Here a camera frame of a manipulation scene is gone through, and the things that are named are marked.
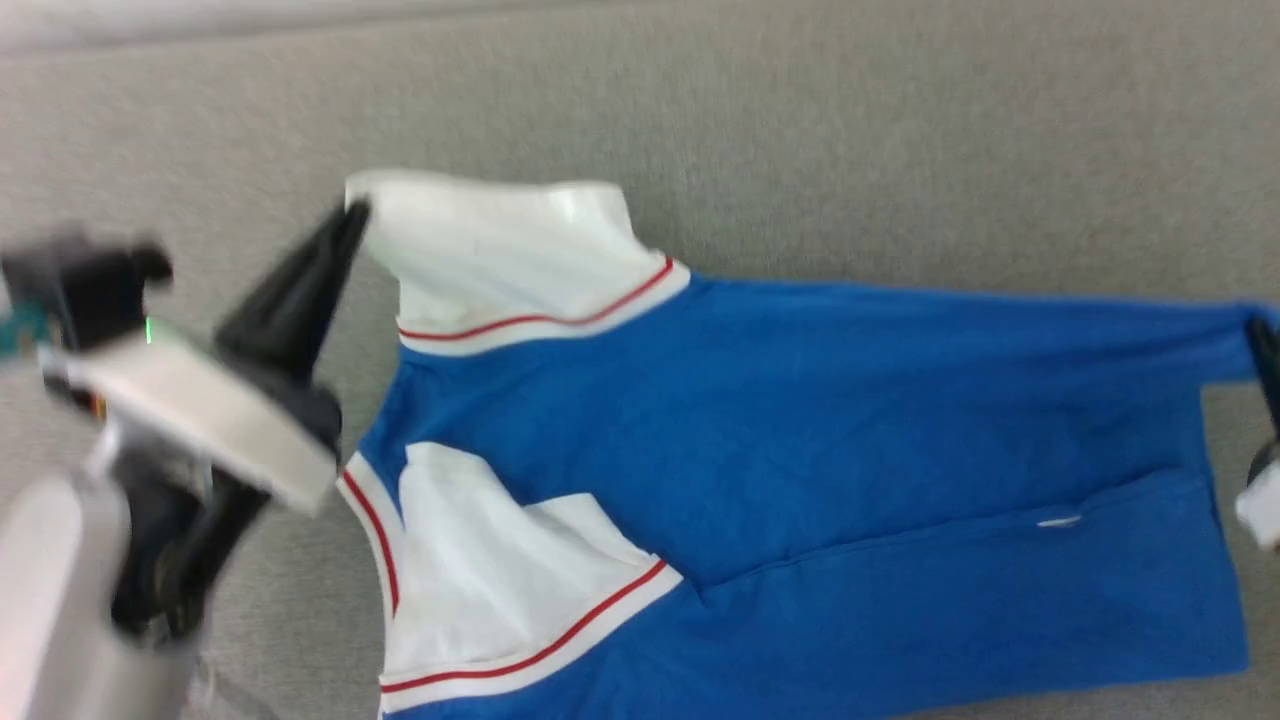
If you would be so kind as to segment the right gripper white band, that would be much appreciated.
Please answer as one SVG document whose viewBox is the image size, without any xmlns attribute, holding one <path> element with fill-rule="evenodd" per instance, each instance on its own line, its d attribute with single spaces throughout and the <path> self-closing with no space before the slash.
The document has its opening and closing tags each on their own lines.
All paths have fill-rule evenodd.
<svg viewBox="0 0 1280 720">
<path fill-rule="evenodd" d="M 1262 314 L 1252 314 L 1245 336 L 1260 388 L 1274 429 L 1279 432 L 1279 333 Z M 1245 488 L 1236 496 L 1235 515 L 1258 547 L 1279 551 L 1279 441 L 1271 441 L 1253 457 Z"/>
</svg>

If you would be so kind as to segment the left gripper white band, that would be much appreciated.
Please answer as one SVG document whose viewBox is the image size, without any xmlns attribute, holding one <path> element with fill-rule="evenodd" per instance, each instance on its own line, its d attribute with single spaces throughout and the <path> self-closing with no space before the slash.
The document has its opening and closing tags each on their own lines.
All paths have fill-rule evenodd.
<svg viewBox="0 0 1280 720">
<path fill-rule="evenodd" d="M 92 468 L 124 496 L 110 614 L 127 635 L 193 635 L 259 515 L 326 502 L 343 416 L 312 378 L 371 215 L 366 200 L 334 208 L 218 327 L 218 350 L 150 328 L 45 348 L 49 392 L 102 420 Z"/>
</svg>

